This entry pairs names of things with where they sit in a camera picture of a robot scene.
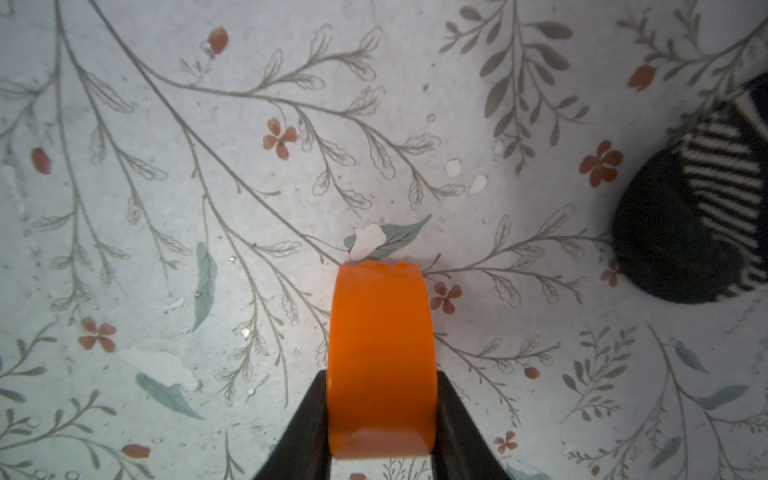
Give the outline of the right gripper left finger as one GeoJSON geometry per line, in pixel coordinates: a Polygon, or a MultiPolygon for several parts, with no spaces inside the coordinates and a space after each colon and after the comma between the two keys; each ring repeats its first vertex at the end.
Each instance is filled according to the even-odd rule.
{"type": "Polygon", "coordinates": [[[285,432],[254,480],[328,480],[326,372],[314,377],[285,432]]]}

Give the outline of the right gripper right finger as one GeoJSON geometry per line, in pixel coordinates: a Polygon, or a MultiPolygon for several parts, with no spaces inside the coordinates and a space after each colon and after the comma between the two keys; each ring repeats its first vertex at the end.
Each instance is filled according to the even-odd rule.
{"type": "Polygon", "coordinates": [[[436,480],[508,480],[447,375],[437,373],[436,440],[431,453],[436,480]]]}

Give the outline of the orange lego brick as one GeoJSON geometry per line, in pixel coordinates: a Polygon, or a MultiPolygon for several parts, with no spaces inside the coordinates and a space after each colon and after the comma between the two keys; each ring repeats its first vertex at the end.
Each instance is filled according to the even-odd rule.
{"type": "Polygon", "coordinates": [[[418,457],[433,450],[436,353],[418,266],[363,261],[339,269],[326,388],[334,458],[418,457]]]}

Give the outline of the black grey striped sock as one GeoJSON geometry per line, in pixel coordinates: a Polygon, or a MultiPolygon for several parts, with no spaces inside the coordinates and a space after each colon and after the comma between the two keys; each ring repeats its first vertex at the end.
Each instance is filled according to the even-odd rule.
{"type": "Polygon", "coordinates": [[[611,235],[624,274],[656,298],[702,304],[766,288],[765,74],[644,164],[611,235]]]}

